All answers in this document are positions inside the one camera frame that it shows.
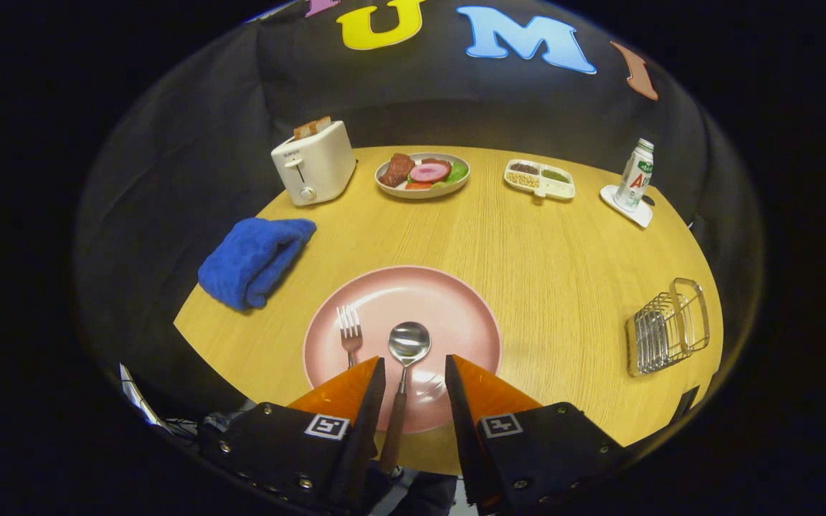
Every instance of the metal rack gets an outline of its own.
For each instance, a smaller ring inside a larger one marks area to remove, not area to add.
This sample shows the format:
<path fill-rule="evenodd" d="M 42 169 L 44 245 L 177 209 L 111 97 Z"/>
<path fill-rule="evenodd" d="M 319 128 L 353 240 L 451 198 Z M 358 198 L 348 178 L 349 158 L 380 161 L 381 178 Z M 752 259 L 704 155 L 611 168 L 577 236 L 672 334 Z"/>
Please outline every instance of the metal rack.
<path fill-rule="evenodd" d="M 700 310 L 692 310 L 695 301 Z M 706 300 L 701 286 L 690 279 L 675 278 L 668 292 L 660 293 L 627 320 L 631 376 L 673 366 L 708 344 Z"/>

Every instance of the white bottle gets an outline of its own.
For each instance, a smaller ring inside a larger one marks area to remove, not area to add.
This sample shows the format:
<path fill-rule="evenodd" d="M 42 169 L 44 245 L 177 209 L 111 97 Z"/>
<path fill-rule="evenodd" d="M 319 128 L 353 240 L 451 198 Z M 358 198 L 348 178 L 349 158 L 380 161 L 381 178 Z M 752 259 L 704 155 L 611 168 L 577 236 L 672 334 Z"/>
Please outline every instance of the white bottle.
<path fill-rule="evenodd" d="M 652 151 L 655 145 L 649 141 L 639 139 L 633 154 L 627 161 L 627 166 L 623 169 L 623 177 L 620 179 L 620 186 L 614 193 L 614 202 L 620 208 L 627 211 L 636 211 L 642 194 L 652 180 L 652 165 L 655 162 Z"/>

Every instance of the white coaster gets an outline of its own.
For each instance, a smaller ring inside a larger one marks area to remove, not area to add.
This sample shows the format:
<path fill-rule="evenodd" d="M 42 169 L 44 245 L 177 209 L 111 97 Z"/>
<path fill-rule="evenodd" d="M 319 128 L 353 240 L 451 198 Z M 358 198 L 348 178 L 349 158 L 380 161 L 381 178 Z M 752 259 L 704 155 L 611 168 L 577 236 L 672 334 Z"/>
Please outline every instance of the white coaster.
<path fill-rule="evenodd" d="M 614 202 L 614 194 L 617 192 L 617 185 L 607 185 L 604 188 L 601 188 L 601 199 L 604 199 L 604 202 L 607 203 L 610 208 L 616 209 L 623 216 L 626 216 L 627 219 L 636 222 L 643 228 L 649 227 L 649 222 L 652 221 L 652 209 L 649 208 L 645 202 L 640 202 L 639 206 L 637 206 L 636 211 L 627 211 Z"/>

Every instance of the folded towel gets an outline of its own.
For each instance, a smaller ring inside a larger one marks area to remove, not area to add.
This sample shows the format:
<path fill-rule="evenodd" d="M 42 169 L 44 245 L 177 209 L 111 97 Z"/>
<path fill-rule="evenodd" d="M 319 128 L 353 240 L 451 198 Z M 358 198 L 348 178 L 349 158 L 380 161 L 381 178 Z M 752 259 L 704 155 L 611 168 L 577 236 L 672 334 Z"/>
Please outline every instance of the folded towel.
<path fill-rule="evenodd" d="M 200 265 L 203 290 L 235 310 L 266 297 L 318 227 L 310 220 L 244 219 Z"/>

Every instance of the white toaster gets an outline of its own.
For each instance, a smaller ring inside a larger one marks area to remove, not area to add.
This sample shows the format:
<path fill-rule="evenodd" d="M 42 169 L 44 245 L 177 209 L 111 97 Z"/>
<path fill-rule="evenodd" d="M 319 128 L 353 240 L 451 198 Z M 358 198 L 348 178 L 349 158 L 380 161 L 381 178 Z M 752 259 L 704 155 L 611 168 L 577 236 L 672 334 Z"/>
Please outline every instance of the white toaster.
<path fill-rule="evenodd" d="M 270 153 L 286 192 L 296 206 L 334 199 L 355 170 L 355 155 L 341 120 L 318 134 L 288 138 Z"/>

